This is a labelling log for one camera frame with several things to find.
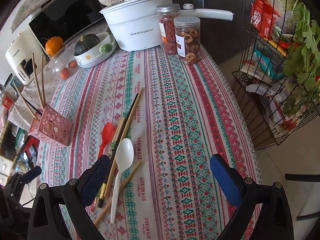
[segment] floor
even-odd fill
[[[238,70],[241,54],[219,65],[231,84],[231,72]],[[316,219],[296,221],[297,215],[320,211],[320,183],[286,181],[286,173],[320,174],[320,154],[318,147],[320,117],[292,133],[280,146],[272,146],[256,152],[262,183],[272,185],[279,181],[284,186],[291,209],[294,239],[303,240],[313,227]],[[32,181],[24,188],[21,203],[36,195],[36,184]]]

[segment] pink plastic basket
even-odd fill
[[[72,122],[48,104],[42,116],[36,113],[37,119],[33,118],[28,135],[44,141],[55,147],[66,147],[70,144]]]

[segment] black chopstick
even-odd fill
[[[11,84],[11,86],[13,87],[14,91],[16,91],[17,94],[19,94],[18,91],[16,90],[16,88],[14,87],[14,85]],[[33,110],[35,110],[39,115],[42,116],[42,113],[38,109],[36,109],[28,100],[26,100],[25,97],[24,97],[24,100],[27,102],[27,104],[29,106],[31,106],[33,108]]]
[[[116,152],[117,152],[117,148],[118,148],[118,146],[119,146],[120,140],[121,140],[121,136],[122,136],[122,134],[123,134],[123,132],[124,132],[125,125],[126,125],[126,123],[127,123],[127,121],[128,121],[128,118],[129,118],[129,116],[130,116],[130,114],[131,114],[131,111],[132,111],[132,108],[133,108],[133,106],[134,106],[134,103],[137,101],[137,98],[138,98],[138,94],[136,95],[136,97],[134,98],[134,100],[133,100],[133,102],[132,102],[132,105],[131,105],[131,107],[130,107],[130,110],[129,110],[129,112],[128,112],[128,115],[127,115],[127,117],[125,118],[124,123],[123,123],[123,125],[122,125],[122,127],[121,127],[121,130],[120,130],[120,133],[119,133],[119,136],[118,136],[118,139],[117,139],[115,148],[112,150],[111,161],[110,161],[111,166],[110,166],[109,172],[108,172],[105,180],[103,181],[103,184],[104,184],[105,186],[106,186],[107,183],[108,183],[108,179],[109,179],[109,175],[110,175],[110,170],[111,170],[111,167],[112,167],[113,162],[115,161]],[[99,200],[98,200],[98,207],[100,207],[100,208],[102,208],[102,206],[103,206],[104,193],[105,193],[105,190],[106,190],[106,187],[105,187],[105,186],[102,187],[102,190],[101,190],[101,193],[100,193],[100,197],[99,197]]]

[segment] black screen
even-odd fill
[[[63,42],[104,18],[98,0],[55,0],[39,13],[29,26],[43,47],[48,39],[59,36]]]

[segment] bolt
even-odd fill
[[[45,183],[42,183],[41,185],[40,185],[40,189],[45,189],[47,187],[47,184],[45,184]]]
[[[277,188],[282,188],[282,184],[280,182],[276,182],[275,185]]]
[[[245,182],[246,184],[251,185],[251,184],[253,183],[253,180],[252,180],[251,178],[245,178],[245,179],[244,179],[244,182]]]
[[[71,180],[68,181],[68,184],[71,185],[71,186],[76,184],[76,183],[77,183],[76,179],[71,179]]]

